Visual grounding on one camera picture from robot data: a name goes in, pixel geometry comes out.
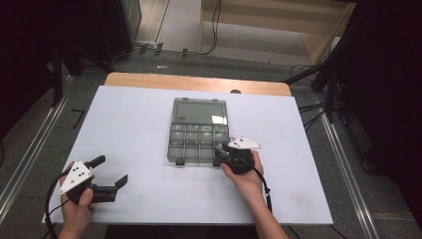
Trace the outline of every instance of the hand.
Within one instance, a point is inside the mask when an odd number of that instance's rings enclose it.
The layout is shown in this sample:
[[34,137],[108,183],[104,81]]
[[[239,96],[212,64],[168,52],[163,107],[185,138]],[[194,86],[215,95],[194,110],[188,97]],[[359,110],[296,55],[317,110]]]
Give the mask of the hand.
[[[60,185],[63,184],[65,179],[66,176],[60,179]],[[79,205],[69,201],[62,206],[64,223],[59,238],[82,238],[84,236],[85,231],[91,223],[91,211],[96,207],[94,203],[91,203],[93,195],[93,190],[87,188],[81,195]],[[62,203],[68,199],[66,193],[62,194]]]
[[[255,159],[255,167],[264,175],[264,167],[261,163],[260,156],[256,151],[252,151],[252,154]],[[263,182],[254,170],[250,170],[245,174],[234,174],[226,163],[221,163],[220,166],[226,176],[235,183],[236,188],[248,204],[259,199],[264,200]]]

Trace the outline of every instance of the gray floor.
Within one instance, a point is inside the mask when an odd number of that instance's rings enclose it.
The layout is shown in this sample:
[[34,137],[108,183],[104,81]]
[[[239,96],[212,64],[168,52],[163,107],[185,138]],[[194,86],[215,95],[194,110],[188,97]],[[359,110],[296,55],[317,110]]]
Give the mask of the gray floor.
[[[153,53],[131,55],[114,65],[118,71],[131,73],[156,73],[169,75],[187,75],[199,77],[217,77],[252,81],[277,82],[290,76],[292,66],[231,60],[210,56],[189,56],[182,59],[176,54],[162,54],[153,57]],[[95,67],[86,66],[81,78],[70,91],[69,99],[47,138],[40,154],[28,174],[21,190],[0,226],[0,238],[41,238],[46,227],[41,223],[44,213],[44,200],[53,178],[60,173],[73,143],[78,135],[79,124],[73,128],[79,113],[72,109],[87,110],[98,86],[104,83],[106,74]],[[300,68],[294,68],[296,74]],[[315,103],[309,81],[302,80],[292,86],[292,92],[298,106]],[[48,92],[16,124],[3,140],[6,161],[0,168],[0,188],[4,188],[18,166],[32,138],[41,126],[50,107],[52,93]],[[317,111],[303,114],[303,121],[311,119]],[[347,129],[334,117],[335,127],[346,152],[353,173],[359,183],[367,205],[376,217],[375,225],[380,238],[422,238],[415,221],[408,216],[407,208],[395,184],[382,176],[365,174],[360,164],[360,156]],[[330,205],[334,227],[346,238],[364,238],[362,228],[356,217],[353,204],[345,187],[342,175],[327,139],[325,129],[319,119],[308,131],[310,145],[316,160],[322,187]],[[328,226],[299,226],[294,230],[301,238],[341,238]],[[200,238],[207,228],[174,228],[177,238]],[[285,228],[292,238],[295,236]],[[87,238],[104,238],[106,227],[92,225]]]

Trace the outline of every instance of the black curtain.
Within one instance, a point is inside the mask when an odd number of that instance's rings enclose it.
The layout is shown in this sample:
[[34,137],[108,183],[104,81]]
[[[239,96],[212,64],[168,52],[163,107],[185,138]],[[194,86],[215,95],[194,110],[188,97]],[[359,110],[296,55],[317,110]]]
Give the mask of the black curtain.
[[374,147],[366,158],[396,182],[422,228],[422,4],[372,1],[337,59],[342,99]]

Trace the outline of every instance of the clear plastic box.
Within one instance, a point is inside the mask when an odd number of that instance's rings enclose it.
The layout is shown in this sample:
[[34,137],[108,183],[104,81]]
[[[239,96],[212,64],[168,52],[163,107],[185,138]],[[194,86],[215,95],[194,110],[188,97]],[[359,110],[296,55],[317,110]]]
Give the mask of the clear plastic box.
[[219,165],[214,147],[229,140],[225,101],[174,99],[167,152],[170,162]]

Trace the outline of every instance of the white table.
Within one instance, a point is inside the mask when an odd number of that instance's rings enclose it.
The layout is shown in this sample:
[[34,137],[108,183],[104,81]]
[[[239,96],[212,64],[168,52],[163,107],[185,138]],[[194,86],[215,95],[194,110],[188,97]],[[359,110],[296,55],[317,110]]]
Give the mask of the white table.
[[[259,154],[282,224],[332,224],[317,168],[292,97],[100,87],[66,165],[99,155],[93,183],[128,184],[114,203],[101,203],[93,222],[104,224],[251,224],[233,183],[210,164],[176,166],[166,157],[174,98],[227,104],[230,136],[246,136]],[[58,188],[51,208],[59,205]],[[63,222],[60,210],[52,221]]]

